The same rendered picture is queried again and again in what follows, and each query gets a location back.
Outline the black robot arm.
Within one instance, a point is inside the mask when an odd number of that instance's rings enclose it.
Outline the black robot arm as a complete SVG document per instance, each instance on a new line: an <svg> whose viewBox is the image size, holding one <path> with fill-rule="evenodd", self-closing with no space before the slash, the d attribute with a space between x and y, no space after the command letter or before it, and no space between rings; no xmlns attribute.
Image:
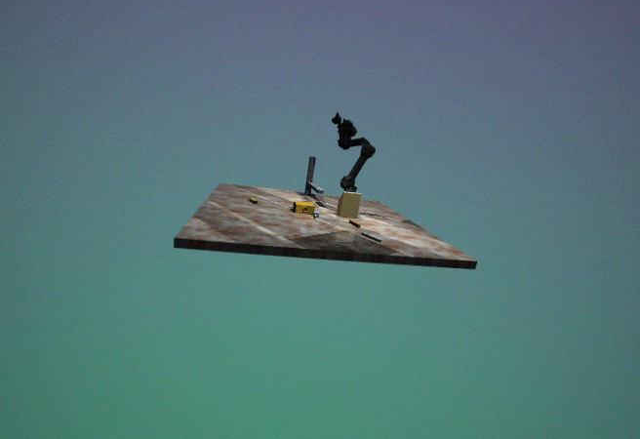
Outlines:
<svg viewBox="0 0 640 439"><path fill-rule="evenodd" d="M374 153L376 152L376 148L373 147L369 143L369 141L363 137L360 139L352 140L351 137L357 134L357 129L353 126L352 121L350 121L349 119L345 120L343 123L342 126L346 128L346 130L340 132L340 139L338 140L339 146L346 150L351 146L362 145L360 157L353 166L349 175L343 176L340 182L340 186L344 189L344 191L355 193L355 191L357 190L357 187L354 186L355 178L359 174L367 159L371 158L374 155Z"/></svg>

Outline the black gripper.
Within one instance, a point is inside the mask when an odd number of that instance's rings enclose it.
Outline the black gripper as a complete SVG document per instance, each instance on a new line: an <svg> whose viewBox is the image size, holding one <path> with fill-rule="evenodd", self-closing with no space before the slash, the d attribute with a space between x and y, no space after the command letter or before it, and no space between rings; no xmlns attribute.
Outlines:
<svg viewBox="0 0 640 439"><path fill-rule="evenodd" d="M339 132L339 133L340 133L341 131L345 131L345 130L346 130L346 128L344 128L344 127L342 126L341 117L340 117L340 115L339 115L339 112L337 112L336 116L335 116L334 118L332 118L332 122L333 122L334 124L339 124L339 125L338 125L338 128L339 128L338 132Z"/></svg>

